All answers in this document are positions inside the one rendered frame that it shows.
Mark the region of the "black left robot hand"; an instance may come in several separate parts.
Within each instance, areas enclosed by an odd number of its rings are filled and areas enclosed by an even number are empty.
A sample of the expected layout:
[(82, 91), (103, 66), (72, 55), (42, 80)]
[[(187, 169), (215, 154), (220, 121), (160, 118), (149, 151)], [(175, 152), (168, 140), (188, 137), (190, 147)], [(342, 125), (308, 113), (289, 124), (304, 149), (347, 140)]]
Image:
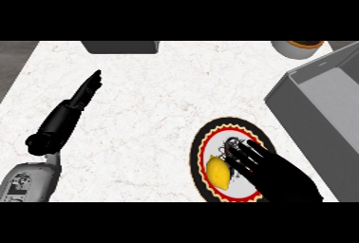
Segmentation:
[(100, 70), (79, 85), (69, 100), (63, 100), (47, 115), (38, 132), (25, 141), (27, 153), (33, 156), (54, 154), (64, 146), (81, 112), (100, 88)]

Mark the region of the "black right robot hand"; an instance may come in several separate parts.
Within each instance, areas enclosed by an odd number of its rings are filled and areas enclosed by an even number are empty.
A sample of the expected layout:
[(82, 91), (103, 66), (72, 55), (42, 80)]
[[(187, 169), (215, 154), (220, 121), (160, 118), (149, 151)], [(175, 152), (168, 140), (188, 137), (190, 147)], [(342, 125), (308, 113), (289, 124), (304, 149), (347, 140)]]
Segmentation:
[(225, 162), (270, 202), (321, 202), (316, 184), (302, 171), (255, 142), (225, 146)]

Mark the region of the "yellow cupcake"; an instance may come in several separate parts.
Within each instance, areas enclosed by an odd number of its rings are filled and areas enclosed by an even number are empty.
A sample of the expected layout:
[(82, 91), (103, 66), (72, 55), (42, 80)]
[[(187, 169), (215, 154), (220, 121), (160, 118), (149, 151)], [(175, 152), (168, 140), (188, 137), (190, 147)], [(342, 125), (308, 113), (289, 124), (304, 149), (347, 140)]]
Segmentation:
[(209, 157), (206, 161), (206, 179), (215, 188), (228, 189), (230, 169), (225, 161), (218, 157)]

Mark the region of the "round patterned plate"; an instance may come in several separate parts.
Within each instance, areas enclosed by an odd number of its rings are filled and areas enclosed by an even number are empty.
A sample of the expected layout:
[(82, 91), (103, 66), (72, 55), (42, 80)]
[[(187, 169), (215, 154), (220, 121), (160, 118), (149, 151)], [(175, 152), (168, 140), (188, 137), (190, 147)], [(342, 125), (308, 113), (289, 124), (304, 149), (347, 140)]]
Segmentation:
[(225, 190), (214, 187), (206, 179), (206, 163), (211, 158), (222, 159), (225, 157), (224, 144), (245, 144), (248, 140), (252, 140), (270, 152), (276, 152), (261, 129), (239, 118), (218, 118), (209, 121), (197, 131), (191, 141), (188, 166), (194, 186), (206, 202), (267, 202), (236, 170), (230, 172)]

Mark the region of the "grey open box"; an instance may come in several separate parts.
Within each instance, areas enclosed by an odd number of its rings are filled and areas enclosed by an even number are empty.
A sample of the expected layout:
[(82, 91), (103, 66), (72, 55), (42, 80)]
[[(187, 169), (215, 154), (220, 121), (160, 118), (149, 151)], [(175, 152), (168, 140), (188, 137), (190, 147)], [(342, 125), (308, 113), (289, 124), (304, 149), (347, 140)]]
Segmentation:
[(264, 103), (333, 197), (359, 202), (359, 41), (287, 71)]

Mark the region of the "dark grey rectangular block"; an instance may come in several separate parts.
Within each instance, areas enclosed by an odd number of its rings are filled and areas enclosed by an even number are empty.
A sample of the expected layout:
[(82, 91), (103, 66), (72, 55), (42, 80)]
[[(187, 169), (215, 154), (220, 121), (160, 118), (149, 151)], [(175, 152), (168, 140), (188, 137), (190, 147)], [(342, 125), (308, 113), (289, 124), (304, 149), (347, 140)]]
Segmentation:
[(91, 54), (155, 54), (157, 41), (82, 41)]

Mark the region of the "white pot with brown rim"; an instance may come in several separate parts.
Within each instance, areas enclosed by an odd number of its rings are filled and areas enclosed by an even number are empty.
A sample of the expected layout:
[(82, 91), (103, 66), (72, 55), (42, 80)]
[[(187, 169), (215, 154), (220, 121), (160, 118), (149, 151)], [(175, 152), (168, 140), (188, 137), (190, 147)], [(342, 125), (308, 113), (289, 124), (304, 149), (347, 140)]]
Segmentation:
[(320, 48), (321, 41), (271, 41), (274, 50), (287, 58), (302, 60), (310, 58)]

